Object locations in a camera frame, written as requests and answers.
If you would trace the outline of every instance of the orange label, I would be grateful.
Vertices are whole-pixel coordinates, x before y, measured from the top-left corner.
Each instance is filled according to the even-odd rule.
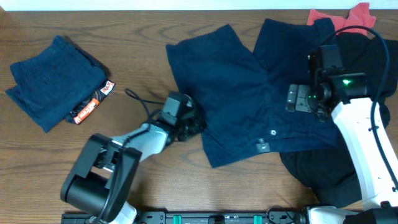
[[[88,115],[93,112],[93,110],[99,105],[99,101],[96,99],[92,99],[87,106],[82,109],[82,111],[73,119],[75,120],[76,124],[80,124],[84,119],[88,117]]]

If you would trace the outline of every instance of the dark blue cloth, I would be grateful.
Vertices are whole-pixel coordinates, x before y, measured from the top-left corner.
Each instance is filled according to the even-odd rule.
[[[231,26],[166,46],[180,92],[204,112],[203,147],[212,167],[264,152],[336,146],[332,120],[285,109],[289,85],[310,84],[309,52],[334,29],[330,19],[313,26],[267,19],[253,53]]]
[[[98,62],[60,36],[40,55],[12,64],[11,72],[17,85],[6,93],[45,132],[105,80]]]

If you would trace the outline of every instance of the wooden surface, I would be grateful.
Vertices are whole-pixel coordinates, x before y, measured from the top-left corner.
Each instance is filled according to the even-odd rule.
[[[347,16],[348,11],[324,11]],[[376,30],[398,40],[398,12],[372,11]],[[177,90],[165,44],[206,34],[231,24],[243,44],[254,48],[265,18],[305,24],[308,11],[190,12],[10,12],[0,27],[0,223],[59,223],[64,211],[61,185],[93,133],[125,134],[145,120],[142,106],[127,97],[131,88],[148,100],[164,100]],[[62,121],[45,134],[8,96],[15,85],[10,64],[36,56],[55,35],[67,35],[103,62],[116,89],[81,125]],[[398,97],[387,104],[387,129],[398,149]],[[316,202],[295,180],[277,153],[263,154],[212,169],[201,139],[176,142],[144,161],[129,201],[168,210],[267,210]],[[360,208],[356,203],[351,208]]]

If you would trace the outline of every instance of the wire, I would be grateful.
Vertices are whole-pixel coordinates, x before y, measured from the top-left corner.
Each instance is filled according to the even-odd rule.
[[[129,96],[131,96],[132,98],[134,98],[134,99],[136,99],[136,100],[139,100],[139,101],[141,102],[141,104],[142,104],[142,106],[144,107],[144,109],[145,109],[145,111],[146,111],[146,113],[147,113],[147,116],[148,116],[148,119],[145,121],[145,123],[148,123],[148,127],[147,127],[145,130],[143,130],[143,131],[140,131],[140,132],[138,132],[138,133],[135,133],[135,134],[132,134],[132,135],[128,136],[128,137],[123,141],[122,146],[119,148],[118,163],[115,165],[115,168],[114,168],[114,171],[113,171],[113,178],[112,178],[112,180],[111,180],[111,186],[109,187],[109,194],[108,194],[108,196],[106,197],[104,206],[102,207],[102,209],[101,209],[99,215],[95,218],[95,222],[94,222],[93,224],[99,224],[100,221],[102,220],[102,218],[103,218],[103,216],[104,216],[104,213],[105,213],[105,210],[106,210],[106,207],[108,206],[109,201],[112,199],[113,192],[115,191],[116,182],[117,182],[118,178],[119,178],[120,176],[122,176],[122,175],[121,175],[121,172],[122,172],[122,170],[121,170],[122,168],[121,168],[121,167],[122,167],[122,164],[123,164],[123,153],[124,153],[124,149],[126,148],[126,145],[127,145],[131,140],[133,140],[134,138],[140,136],[141,134],[144,134],[144,133],[148,132],[148,131],[150,130],[151,119],[152,119],[158,112],[160,112],[160,110],[155,110],[154,112],[149,113],[148,107],[147,107],[147,105],[145,104],[145,102],[147,102],[147,103],[163,104],[163,103],[159,103],[159,102],[153,102],[153,101],[143,100],[143,99],[141,99],[141,98],[139,97],[139,95],[138,95],[137,93],[134,93],[134,92],[133,92],[132,90],[130,90],[130,89],[125,89],[124,91],[126,92],[127,95],[129,95]]]
[[[377,148],[379,149],[381,158],[383,159],[383,162],[386,165],[388,173],[390,174],[391,179],[392,179],[392,181],[393,181],[393,183],[395,185],[395,188],[393,188],[392,190],[396,191],[398,189],[398,180],[397,180],[397,177],[395,176],[394,172],[392,171],[390,163],[388,163],[386,154],[384,153],[383,148],[381,146],[379,135],[377,134],[378,127],[376,126],[376,122],[375,122],[375,119],[374,119],[374,112],[376,110],[376,104],[378,103],[379,98],[381,96],[381,92],[382,92],[382,90],[384,88],[384,84],[386,83],[388,72],[389,72],[389,68],[390,68],[390,54],[389,54],[389,51],[388,51],[388,47],[387,47],[386,42],[380,36],[379,33],[377,33],[373,29],[370,29],[370,28],[364,27],[364,26],[348,26],[348,27],[344,27],[344,28],[341,28],[339,30],[336,30],[336,31],[334,31],[334,33],[330,34],[321,43],[321,45],[325,44],[329,39],[331,39],[337,33],[341,32],[341,31],[344,31],[344,30],[348,30],[348,29],[364,29],[364,30],[367,30],[368,32],[372,33],[374,36],[376,36],[381,41],[381,43],[383,44],[384,50],[386,52],[386,64],[384,66],[384,71],[383,71],[383,74],[382,74],[382,78],[381,78],[381,82],[380,82],[380,85],[379,85],[379,89],[377,90],[376,96],[373,99],[373,103],[372,103],[372,107],[371,107],[371,128],[369,129],[369,131],[373,131],[374,140],[376,141]]]
[[[132,91],[132,90],[126,88],[126,89],[124,89],[124,92],[125,92],[128,96],[130,96],[131,98],[134,98],[134,99],[136,99],[136,100],[140,100],[139,97],[138,97],[138,95],[137,95],[137,93],[134,93],[134,91]],[[164,103],[162,103],[162,102],[156,102],[156,101],[151,101],[151,100],[143,100],[143,99],[141,99],[141,101],[142,101],[142,102],[145,102],[145,103],[154,103],[154,104],[159,104],[159,105],[163,105],[163,104],[164,104]]]
[[[282,206],[279,206],[279,205],[274,205],[274,206],[272,206],[271,208],[269,208],[269,209],[267,210],[267,212],[266,212],[266,218],[269,219],[268,213],[269,213],[273,208],[281,208],[281,209],[286,213],[286,215],[288,216],[288,218],[291,219],[292,221],[294,221],[294,219],[292,218],[292,216],[291,216],[289,213],[287,213],[286,209],[285,209],[284,207],[282,207]]]

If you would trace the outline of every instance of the pink cloth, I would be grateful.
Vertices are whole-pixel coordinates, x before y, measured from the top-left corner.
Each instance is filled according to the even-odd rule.
[[[308,16],[307,25],[313,25],[315,20],[321,18],[330,18],[333,24],[335,25],[335,30],[353,25],[361,25],[361,26],[366,26],[368,28],[372,28],[376,23],[376,16],[371,16],[369,13],[368,2],[362,2],[356,5],[352,10],[350,10],[347,19],[341,16],[329,16],[328,14],[320,13],[314,9],[311,9],[310,15]],[[363,35],[368,34],[366,30],[362,29],[348,29],[343,32],[357,32]]]

